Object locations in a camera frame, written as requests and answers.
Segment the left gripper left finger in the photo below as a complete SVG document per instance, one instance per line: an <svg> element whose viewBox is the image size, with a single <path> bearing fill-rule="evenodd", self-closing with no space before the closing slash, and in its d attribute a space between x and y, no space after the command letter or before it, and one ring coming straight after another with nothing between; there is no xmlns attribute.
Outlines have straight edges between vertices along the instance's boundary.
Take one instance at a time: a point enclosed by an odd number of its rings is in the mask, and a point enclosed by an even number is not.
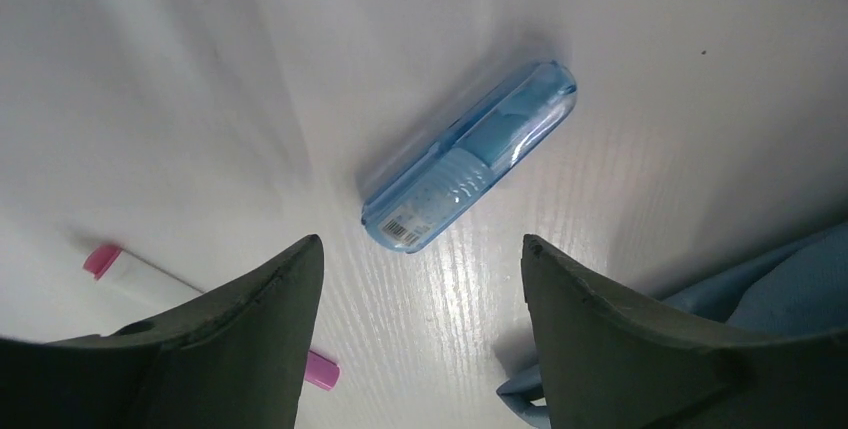
<svg viewBox="0 0 848 429"><path fill-rule="evenodd" d="M306 236L109 336L1 342L5 428L291 428L324 276Z"/></svg>

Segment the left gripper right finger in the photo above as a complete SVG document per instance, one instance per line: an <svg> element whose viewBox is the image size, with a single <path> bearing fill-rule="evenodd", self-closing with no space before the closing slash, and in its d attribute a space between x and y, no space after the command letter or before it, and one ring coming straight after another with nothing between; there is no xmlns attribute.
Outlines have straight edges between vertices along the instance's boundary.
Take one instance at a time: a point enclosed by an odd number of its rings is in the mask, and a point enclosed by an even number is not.
<svg viewBox="0 0 848 429"><path fill-rule="evenodd" d="M669 307L523 239L555 428L843 428L847 334L768 335Z"/></svg>

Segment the blue student backpack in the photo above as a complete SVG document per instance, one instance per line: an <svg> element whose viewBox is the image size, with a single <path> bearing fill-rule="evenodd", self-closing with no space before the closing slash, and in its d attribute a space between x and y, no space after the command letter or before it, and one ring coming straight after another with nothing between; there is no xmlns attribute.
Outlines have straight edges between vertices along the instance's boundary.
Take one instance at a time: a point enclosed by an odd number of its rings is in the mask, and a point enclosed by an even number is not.
<svg viewBox="0 0 848 429"><path fill-rule="evenodd" d="M838 225L790 242L655 300L768 335L807 337L834 330L847 334L847 228ZM534 366L516 373L497 393L525 423L555 428L538 357Z"/></svg>

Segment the blue highlighter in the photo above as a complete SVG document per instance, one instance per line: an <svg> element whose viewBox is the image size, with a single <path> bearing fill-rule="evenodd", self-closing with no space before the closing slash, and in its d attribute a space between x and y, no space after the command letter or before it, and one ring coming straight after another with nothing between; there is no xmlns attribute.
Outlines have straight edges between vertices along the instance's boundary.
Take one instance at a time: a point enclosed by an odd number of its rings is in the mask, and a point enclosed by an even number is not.
<svg viewBox="0 0 848 429"><path fill-rule="evenodd" d="M432 242L572 112L577 83L555 60L509 73L364 203L379 245L413 254Z"/></svg>

